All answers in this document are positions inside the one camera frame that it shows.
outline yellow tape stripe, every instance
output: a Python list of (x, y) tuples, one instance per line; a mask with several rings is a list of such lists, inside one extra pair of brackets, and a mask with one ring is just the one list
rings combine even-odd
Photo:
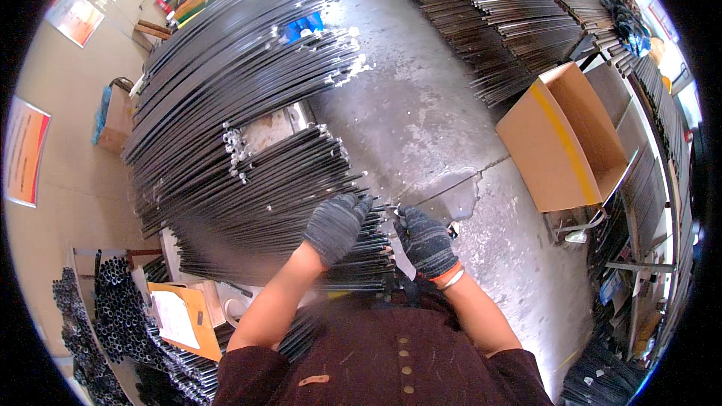
[(594, 195), (594, 189), (591, 186), (591, 182), (589, 181), (586, 170), (584, 169), (584, 166), (579, 159), (579, 155), (577, 154), (576, 148), (574, 147), (572, 139), (567, 133), (567, 130), (562, 125), (559, 116), (555, 113), (554, 110), (552, 110), (552, 104), (550, 104), (549, 101), (546, 100), (546, 96), (539, 90), (539, 87), (536, 83), (531, 84), (531, 88), (529, 88), (529, 91), (531, 91), (532, 96), (537, 100), (538, 104), (541, 106), (541, 109), (544, 110), (546, 118), (552, 124), (554, 131), (557, 133), (557, 137), (559, 137), (562, 146), (564, 146), (564, 151), (567, 153), (567, 157), (572, 164), (572, 170), (574, 171), (574, 175), (577, 176), (577, 182), (579, 182), (579, 186), (582, 188), (582, 194), (584, 195), (584, 199), (589, 204), (595, 203), (596, 196)]

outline wall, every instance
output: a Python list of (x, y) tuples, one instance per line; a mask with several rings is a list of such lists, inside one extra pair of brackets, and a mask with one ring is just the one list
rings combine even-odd
[(153, 1), (96, 5), (106, 17), (83, 49), (43, 21), (15, 92), (52, 115), (42, 149), (38, 206), (6, 201), (5, 212), (25, 301), (55, 357), (68, 352), (51, 282), (60, 278), (69, 249), (158, 247), (158, 240), (141, 238), (129, 201), (129, 170), (117, 154), (90, 144), (103, 86), (118, 76), (135, 81), (142, 74), (148, 51), (131, 39), (132, 29), (138, 18), (163, 23), (164, 14)]

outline gray knit glove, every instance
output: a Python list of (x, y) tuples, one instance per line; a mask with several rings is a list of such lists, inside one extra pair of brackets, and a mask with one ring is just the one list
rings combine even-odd
[(337, 264), (351, 251), (372, 204), (371, 196), (359, 200), (355, 194), (345, 193), (316, 207), (308, 220), (303, 239), (319, 253), (325, 266)]
[(395, 220), (393, 228), (402, 241), (403, 252), (419, 273), (434, 279), (456, 265), (458, 257), (451, 251), (451, 239), (441, 223), (411, 206), (400, 208), (399, 216), (406, 225)]

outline bracelet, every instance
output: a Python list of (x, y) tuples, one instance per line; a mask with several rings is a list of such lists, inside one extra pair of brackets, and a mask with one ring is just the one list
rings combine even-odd
[(463, 274), (464, 274), (464, 266), (461, 266), (461, 269), (458, 272), (456, 272), (456, 275), (454, 275), (454, 277), (452, 277), (449, 280), (449, 282), (446, 283), (446, 285), (444, 285), (442, 288), (440, 288), (439, 291), (443, 292), (447, 288), (449, 288), (451, 285), (456, 284), (458, 282), (458, 280), (461, 279), (461, 275), (463, 275)]

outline dark red shirt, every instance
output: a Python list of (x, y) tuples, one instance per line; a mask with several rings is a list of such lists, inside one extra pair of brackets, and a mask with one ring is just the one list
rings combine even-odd
[(306, 357), (245, 347), (218, 369), (226, 404), (552, 404), (534, 355), (479, 352), (440, 310), (346, 309)]

